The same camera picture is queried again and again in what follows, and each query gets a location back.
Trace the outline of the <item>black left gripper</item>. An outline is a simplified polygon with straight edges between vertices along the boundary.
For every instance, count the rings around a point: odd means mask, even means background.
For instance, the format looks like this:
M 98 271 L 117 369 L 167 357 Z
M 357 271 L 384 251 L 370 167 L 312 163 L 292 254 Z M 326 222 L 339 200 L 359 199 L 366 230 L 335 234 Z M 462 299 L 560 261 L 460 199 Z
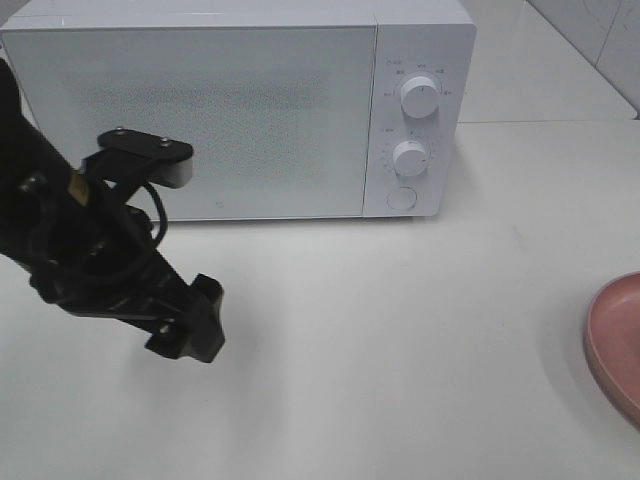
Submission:
M 191 159 L 192 146 L 134 130 L 105 132 L 98 145 L 70 173 L 65 197 L 38 196 L 31 286 L 73 315 L 159 322 L 147 350 L 211 363 L 225 343 L 223 287 L 204 274 L 187 284 L 159 253 L 168 220 L 149 182 L 160 164 Z

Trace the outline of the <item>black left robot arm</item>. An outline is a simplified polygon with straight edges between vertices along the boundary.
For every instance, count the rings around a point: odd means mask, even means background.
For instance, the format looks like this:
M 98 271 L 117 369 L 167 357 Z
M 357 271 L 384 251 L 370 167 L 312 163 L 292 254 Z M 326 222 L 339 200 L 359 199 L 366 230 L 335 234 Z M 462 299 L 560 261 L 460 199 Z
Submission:
M 168 218 L 158 188 L 190 179 L 191 145 L 117 128 L 72 167 L 25 118 L 1 68 L 1 252 L 41 299 L 78 317 L 113 318 L 149 334 L 169 358 L 214 360 L 224 344 L 221 284 L 186 283 L 159 253 Z

